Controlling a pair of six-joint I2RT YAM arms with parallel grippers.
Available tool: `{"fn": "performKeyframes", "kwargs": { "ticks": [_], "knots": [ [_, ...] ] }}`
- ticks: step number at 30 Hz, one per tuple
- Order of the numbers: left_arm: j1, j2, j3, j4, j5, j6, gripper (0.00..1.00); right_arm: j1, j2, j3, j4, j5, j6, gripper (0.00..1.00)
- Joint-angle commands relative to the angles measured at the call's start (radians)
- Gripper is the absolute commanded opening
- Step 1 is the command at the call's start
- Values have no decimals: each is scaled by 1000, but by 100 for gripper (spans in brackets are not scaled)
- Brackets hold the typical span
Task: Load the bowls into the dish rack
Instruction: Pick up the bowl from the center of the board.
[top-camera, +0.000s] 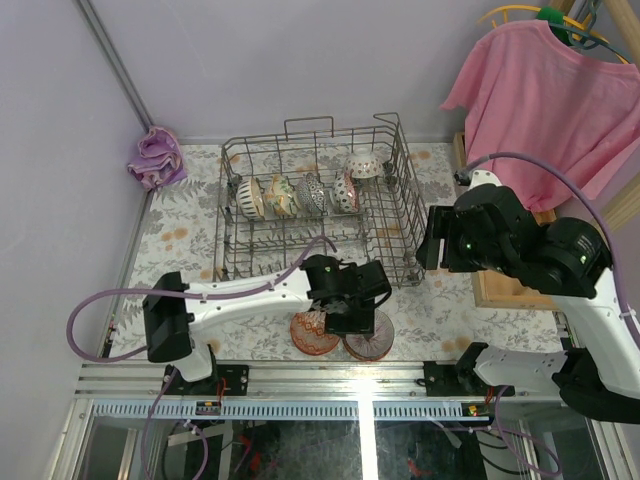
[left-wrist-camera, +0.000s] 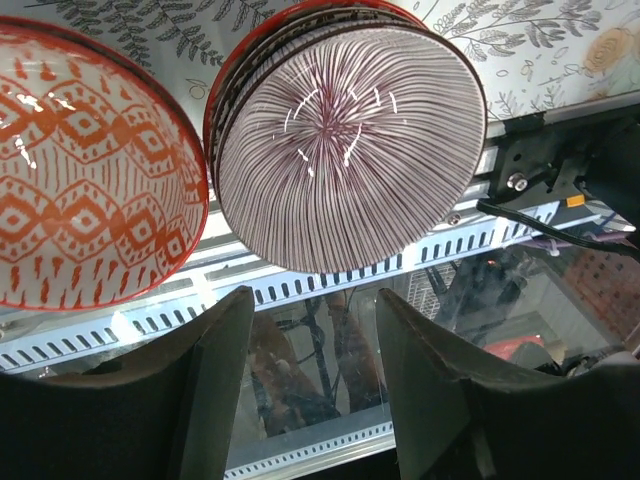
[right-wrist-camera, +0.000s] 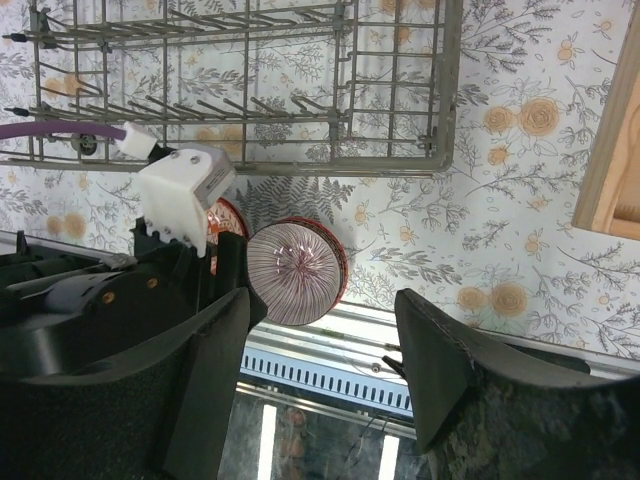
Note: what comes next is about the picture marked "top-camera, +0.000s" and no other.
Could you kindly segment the orange aztec pattern bowl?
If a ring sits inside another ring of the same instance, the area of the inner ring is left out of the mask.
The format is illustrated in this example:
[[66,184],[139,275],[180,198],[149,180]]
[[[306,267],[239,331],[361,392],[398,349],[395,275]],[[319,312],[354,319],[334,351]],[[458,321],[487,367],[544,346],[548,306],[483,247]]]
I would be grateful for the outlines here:
[[326,313],[310,311],[296,313],[290,323],[290,335],[294,346],[302,353],[320,356],[334,350],[340,337],[325,332]]

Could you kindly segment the purple striped bowl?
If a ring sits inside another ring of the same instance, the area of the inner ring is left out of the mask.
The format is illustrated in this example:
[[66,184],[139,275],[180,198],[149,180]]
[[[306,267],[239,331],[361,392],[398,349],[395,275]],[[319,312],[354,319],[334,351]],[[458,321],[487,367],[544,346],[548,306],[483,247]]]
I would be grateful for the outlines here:
[[391,350],[395,338],[394,325],[384,312],[375,312],[372,334],[348,334],[343,339],[346,351],[360,361],[378,361]]

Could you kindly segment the orange diamond white bowl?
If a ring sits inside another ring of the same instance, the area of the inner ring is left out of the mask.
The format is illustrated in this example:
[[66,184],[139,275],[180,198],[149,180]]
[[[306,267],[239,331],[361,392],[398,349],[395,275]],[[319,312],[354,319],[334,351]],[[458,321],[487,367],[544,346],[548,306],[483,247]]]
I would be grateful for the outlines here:
[[346,160],[344,170],[352,179],[357,180],[371,179],[383,174],[381,160],[368,146],[354,148]]

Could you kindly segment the brown diamond dotted bowl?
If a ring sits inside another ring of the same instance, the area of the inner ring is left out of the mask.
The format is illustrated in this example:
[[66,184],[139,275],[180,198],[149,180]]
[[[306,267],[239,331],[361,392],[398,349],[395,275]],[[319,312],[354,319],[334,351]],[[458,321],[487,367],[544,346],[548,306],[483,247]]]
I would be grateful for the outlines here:
[[355,214],[360,210],[358,193],[347,172],[336,174],[331,197],[335,209],[340,213]]

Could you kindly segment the navy geometric pattern bowl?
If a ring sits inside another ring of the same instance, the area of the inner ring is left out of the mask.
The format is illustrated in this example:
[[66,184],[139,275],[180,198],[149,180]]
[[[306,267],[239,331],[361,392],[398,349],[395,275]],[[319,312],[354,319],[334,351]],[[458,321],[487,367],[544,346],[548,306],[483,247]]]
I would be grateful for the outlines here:
[[295,185],[295,200],[300,209],[312,215],[326,210],[324,184],[313,173],[305,174]]

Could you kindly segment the orange leaf floral bowl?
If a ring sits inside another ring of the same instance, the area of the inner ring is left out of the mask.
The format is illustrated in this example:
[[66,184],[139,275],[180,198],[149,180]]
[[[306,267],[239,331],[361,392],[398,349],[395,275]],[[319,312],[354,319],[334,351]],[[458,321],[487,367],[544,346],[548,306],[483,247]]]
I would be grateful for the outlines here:
[[294,187],[289,179],[281,174],[275,174],[265,191],[265,200],[271,211],[280,217],[295,217],[299,208],[295,200]]

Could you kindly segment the blue stroke white bowl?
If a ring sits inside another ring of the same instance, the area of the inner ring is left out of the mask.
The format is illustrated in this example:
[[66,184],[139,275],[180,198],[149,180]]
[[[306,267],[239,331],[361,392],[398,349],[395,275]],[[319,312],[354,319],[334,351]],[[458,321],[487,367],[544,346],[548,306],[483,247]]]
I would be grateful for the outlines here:
[[251,176],[242,180],[236,193],[236,203],[248,220],[263,220],[265,205],[259,181]]

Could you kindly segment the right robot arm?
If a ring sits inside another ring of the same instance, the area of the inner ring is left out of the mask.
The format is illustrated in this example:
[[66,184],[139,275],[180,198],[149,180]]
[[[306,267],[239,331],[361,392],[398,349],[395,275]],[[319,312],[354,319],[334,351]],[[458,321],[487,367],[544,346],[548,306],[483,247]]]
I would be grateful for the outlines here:
[[579,344],[552,353],[473,342],[456,364],[467,394],[488,386],[557,394],[593,420],[639,421],[639,346],[622,310],[610,248],[589,223],[562,217],[539,223],[488,171],[474,173],[453,205],[429,209],[416,259],[426,270],[494,271],[550,297]]

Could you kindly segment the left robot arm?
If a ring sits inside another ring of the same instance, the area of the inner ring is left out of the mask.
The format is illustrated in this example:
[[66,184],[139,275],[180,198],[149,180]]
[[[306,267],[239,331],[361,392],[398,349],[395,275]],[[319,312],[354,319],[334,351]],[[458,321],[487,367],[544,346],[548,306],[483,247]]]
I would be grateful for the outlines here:
[[170,272],[142,302],[147,359],[173,366],[195,393],[208,394],[219,381],[207,341],[216,326],[258,314],[318,312],[329,334],[369,335],[391,294],[380,261],[359,265],[321,254],[276,273],[219,283],[188,284]]

